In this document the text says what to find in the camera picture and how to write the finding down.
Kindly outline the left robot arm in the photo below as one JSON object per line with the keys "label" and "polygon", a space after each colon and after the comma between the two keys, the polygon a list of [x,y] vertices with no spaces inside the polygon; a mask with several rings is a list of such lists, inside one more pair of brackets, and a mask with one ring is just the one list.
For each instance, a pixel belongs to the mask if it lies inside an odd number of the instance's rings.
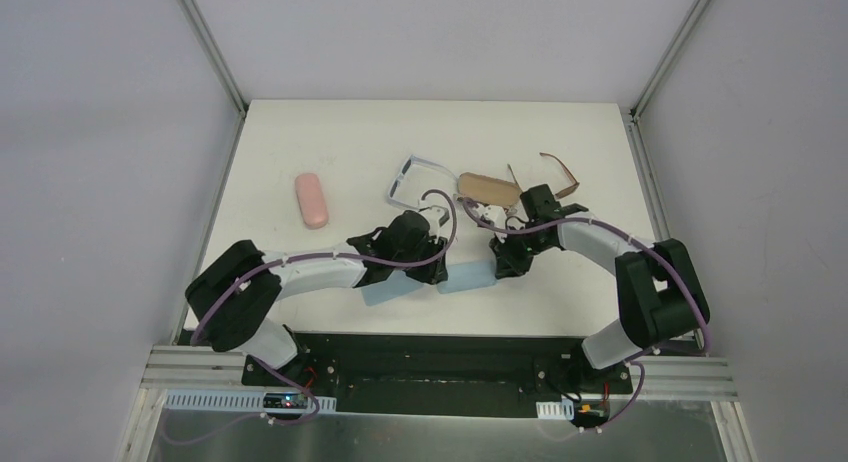
{"label": "left robot arm", "polygon": [[292,330],[269,319],[271,308],[319,290],[380,284],[396,273],[437,285],[447,278],[452,238],[440,230],[450,219],[440,206],[406,210],[386,226],[316,252],[262,251],[251,240],[238,241],[185,291],[197,319],[190,342],[242,352],[264,362],[279,385],[293,386],[304,376],[304,350]]}

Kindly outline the white frame sunglasses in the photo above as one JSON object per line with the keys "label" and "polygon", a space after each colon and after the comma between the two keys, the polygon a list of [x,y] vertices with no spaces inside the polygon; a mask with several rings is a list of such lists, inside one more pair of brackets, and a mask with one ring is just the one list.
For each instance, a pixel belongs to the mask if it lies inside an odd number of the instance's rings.
{"label": "white frame sunglasses", "polygon": [[424,193],[431,189],[456,196],[458,176],[441,164],[410,155],[389,184],[386,201],[401,210],[418,210],[425,207]]}

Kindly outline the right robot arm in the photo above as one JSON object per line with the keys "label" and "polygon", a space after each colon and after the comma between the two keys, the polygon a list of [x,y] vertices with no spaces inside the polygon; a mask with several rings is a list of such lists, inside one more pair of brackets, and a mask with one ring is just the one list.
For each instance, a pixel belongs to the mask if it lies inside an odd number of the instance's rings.
{"label": "right robot arm", "polygon": [[487,223],[498,279],[525,275],[536,256],[558,249],[600,266],[616,282],[617,318],[585,338],[567,366],[583,392],[607,379],[607,368],[707,327],[710,312],[688,249],[677,239],[645,242],[595,217],[580,204],[563,205],[545,185],[519,197],[520,228]]}

